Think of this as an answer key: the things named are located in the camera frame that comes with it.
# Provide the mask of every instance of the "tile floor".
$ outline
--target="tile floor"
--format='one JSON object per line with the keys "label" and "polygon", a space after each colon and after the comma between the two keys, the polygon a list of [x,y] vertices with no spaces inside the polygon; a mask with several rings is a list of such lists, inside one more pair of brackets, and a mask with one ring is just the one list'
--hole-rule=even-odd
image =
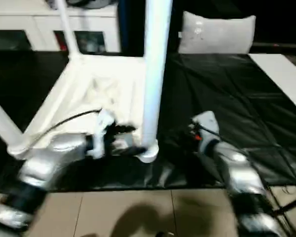
{"label": "tile floor", "polygon": [[[295,187],[273,188],[281,204]],[[288,213],[296,228],[296,209]],[[235,237],[235,219],[223,190],[124,191],[51,194],[28,237]]]}

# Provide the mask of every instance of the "black cable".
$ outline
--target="black cable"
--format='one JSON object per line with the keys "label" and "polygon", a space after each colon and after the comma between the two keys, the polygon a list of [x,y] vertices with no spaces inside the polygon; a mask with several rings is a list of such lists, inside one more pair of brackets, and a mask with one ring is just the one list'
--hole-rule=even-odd
{"label": "black cable", "polygon": [[248,155],[247,152],[246,152],[243,148],[240,148],[240,147],[234,145],[234,143],[233,143],[232,141],[230,141],[229,139],[227,139],[227,138],[221,136],[219,133],[214,132],[214,131],[212,131],[212,130],[210,130],[210,129],[208,129],[208,128],[204,127],[203,125],[200,125],[200,124],[197,124],[197,126],[198,126],[198,128],[201,128],[201,129],[203,129],[204,131],[209,132],[209,133],[211,133],[211,134],[213,134],[213,135],[219,137],[223,142],[227,142],[227,143],[233,145],[235,148],[237,148],[238,150],[242,151],[242,153],[243,153],[244,155]]}
{"label": "black cable", "polygon": [[[271,188],[267,186],[267,189],[268,189],[269,193],[272,195],[273,200],[275,201],[277,207],[280,208],[281,205],[280,205],[278,199],[276,198],[276,196],[274,195],[273,191],[271,190]],[[284,220],[285,221],[282,221],[279,218],[279,216],[275,216],[275,219],[278,221],[279,225],[282,227],[282,230],[285,232],[285,234],[287,236],[291,236],[293,227],[292,227],[292,225],[291,225],[288,217],[286,216],[286,214],[283,214],[282,216],[284,217]]]}
{"label": "black cable", "polygon": [[[273,199],[275,200],[275,202],[276,202],[278,208],[281,208],[282,206],[280,205],[278,199],[275,197],[275,195],[274,195],[274,193],[272,192],[272,190],[269,189],[269,191],[270,191],[270,193],[271,193]],[[288,195],[294,195],[294,194],[296,194],[296,191],[295,191],[295,192],[289,192],[287,186],[285,186],[284,188],[282,188],[282,191],[283,191],[285,194],[288,194]],[[288,235],[288,236],[291,236],[292,234],[293,234],[293,235],[296,235],[296,229],[295,229],[294,226],[291,224],[291,222],[290,222],[288,216],[286,215],[286,213],[283,213],[282,216],[284,217],[284,219],[279,219],[278,217],[276,217],[276,219],[277,219],[281,224],[282,224],[282,221],[285,221],[286,227],[289,228],[290,233],[291,233],[291,234]]]}
{"label": "black cable", "polygon": [[82,113],[79,113],[79,114],[76,114],[76,115],[73,115],[69,118],[66,118],[58,123],[56,123],[55,125],[51,126],[49,129],[45,130],[43,133],[41,133],[39,136],[37,136],[34,141],[29,145],[29,149],[33,148],[33,146],[35,146],[37,144],[37,142],[39,142],[44,136],[46,136],[49,132],[51,132],[52,130],[56,129],[57,127],[63,125],[64,123],[67,123],[73,119],[76,119],[78,117],[81,117],[83,115],[87,115],[87,114],[92,114],[92,113],[96,113],[98,114],[99,112],[101,111],[100,110],[88,110],[88,111],[85,111],[85,112],[82,112]]}

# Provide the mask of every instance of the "black plastic sheet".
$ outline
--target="black plastic sheet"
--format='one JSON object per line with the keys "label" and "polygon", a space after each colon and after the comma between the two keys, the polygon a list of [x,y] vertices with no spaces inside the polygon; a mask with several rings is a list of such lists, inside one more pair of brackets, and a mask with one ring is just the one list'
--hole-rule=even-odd
{"label": "black plastic sheet", "polygon": [[296,184],[296,106],[275,83],[246,55],[174,54],[166,63],[156,161],[86,159],[69,167],[55,191],[222,187],[210,172],[216,166],[203,167],[179,136],[208,110],[221,135],[249,152],[268,185]]}

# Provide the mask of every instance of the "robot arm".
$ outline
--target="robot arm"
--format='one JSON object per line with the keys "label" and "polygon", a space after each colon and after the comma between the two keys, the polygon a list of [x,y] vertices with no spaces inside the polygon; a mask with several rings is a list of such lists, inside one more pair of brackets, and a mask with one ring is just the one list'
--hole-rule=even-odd
{"label": "robot arm", "polygon": [[85,134],[59,134],[46,148],[32,149],[17,182],[0,200],[0,237],[25,232],[66,167],[91,149],[91,137]]}
{"label": "robot arm", "polygon": [[48,192],[69,164],[86,156],[99,159],[105,155],[137,155],[146,151],[142,147],[114,148],[115,136],[129,133],[134,127],[116,125],[108,111],[99,113],[97,123],[93,135],[58,134],[47,147],[28,151],[16,183],[0,200],[0,237],[21,236],[30,227]]}
{"label": "robot arm", "polygon": [[198,115],[193,121],[196,126],[202,126],[199,129],[199,153],[209,156],[217,165],[237,218],[239,236],[279,237],[278,223],[270,215],[272,207],[267,200],[266,190],[247,156],[233,145],[220,140],[213,112]]}

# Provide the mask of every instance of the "white pole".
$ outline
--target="white pole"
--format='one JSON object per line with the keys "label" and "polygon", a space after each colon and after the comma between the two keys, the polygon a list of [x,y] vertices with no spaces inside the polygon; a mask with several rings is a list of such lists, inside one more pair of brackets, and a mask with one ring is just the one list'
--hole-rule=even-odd
{"label": "white pole", "polygon": [[146,0],[144,146],[156,140],[172,0]]}
{"label": "white pole", "polygon": [[74,32],[72,31],[69,23],[69,17],[67,14],[67,4],[65,3],[65,0],[56,0],[58,10],[60,12],[60,18],[63,23],[64,27],[64,34],[65,34],[65,39],[67,42],[68,50],[69,50],[69,55],[75,55],[79,54],[79,48],[77,41],[75,39]]}
{"label": "white pole", "polygon": [[0,106],[0,137],[8,145],[23,141],[23,134]]}

